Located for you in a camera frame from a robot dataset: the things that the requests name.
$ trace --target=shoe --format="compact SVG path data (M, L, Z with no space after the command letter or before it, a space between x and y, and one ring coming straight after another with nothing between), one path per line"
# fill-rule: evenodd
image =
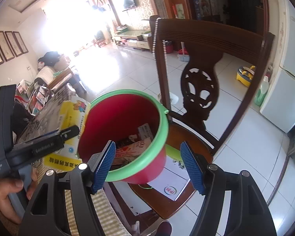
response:
M170 236L171 230L171 223L166 220L162 221L156 230L155 236Z

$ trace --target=green bucket rim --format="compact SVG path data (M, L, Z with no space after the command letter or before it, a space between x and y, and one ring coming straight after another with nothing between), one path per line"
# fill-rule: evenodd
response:
M106 98L120 95L120 94L133 94L142 96L144 98L149 99L157 108L159 112L159 128L156 132L156 135L151 142L150 146L134 161L130 162L124 167L121 167L116 170L112 170L108 172L106 181L114 182L126 179L134 174L138 173L142 170L142 168L147 167L159 154L163 146L165 145L167 136L168 136L168 120L166 114L169 112L167 108L165 108L160 102L158 102L151 95L144 93L139 90L115 90L112 92L108 92L95 100L93 100L91 104L91 109L96 106L98 103L103 101Z

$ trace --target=human hand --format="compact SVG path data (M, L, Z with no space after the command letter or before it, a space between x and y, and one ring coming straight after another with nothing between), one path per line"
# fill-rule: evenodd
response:
M35 168L32 168L31 177L32 182L26 192L28 199L32 198L32 195L37 187L37 171ZM14 222L15 224L20 224L22 220L13 209L8 194L18 193L23 189L23 185L23 181L20 179L0 179L0 211L7 219Z

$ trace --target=plastic bottle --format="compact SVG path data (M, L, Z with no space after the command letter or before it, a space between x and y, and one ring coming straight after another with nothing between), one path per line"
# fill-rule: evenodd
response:
M269 78L267 76L264 76L263 81L260 85L260 88L258 89L258 92L256 93L254 97L254 103L257 106L261 106L268 89L269 89Z

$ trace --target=wooden chair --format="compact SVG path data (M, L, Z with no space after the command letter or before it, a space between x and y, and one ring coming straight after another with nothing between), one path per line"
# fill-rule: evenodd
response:
M150 18L152 33L154 33L157 18L158 16ZM155 53L162 104L169 109L170 129L167 144L179 150L181 142L187 140L196 153L204 155L211 163L213 155L219 150L249 107L265 74L273 39L274 35L271 33L267 33L263 38L263 36L250 31L207 21L158 20ZM187 111L184 115L171 110L162 40L184 42L190 55L190 61L181 76L183 106ZM208 119L210 111L216 105L219 97L219 83L214 66L222 58L223 53L228 53L255 65L256 71L244 99L218 140L206 131L204 121ZM204 90L209 92L206 99L200 97L200 93ZM207 143L191 131L174 123L172 118L189 126ZM177 212L194 193L192 184L189 183L180 197L176 201L172 201L155 189L143 189L138 185L131 184L130 187L163 219L167 219Z

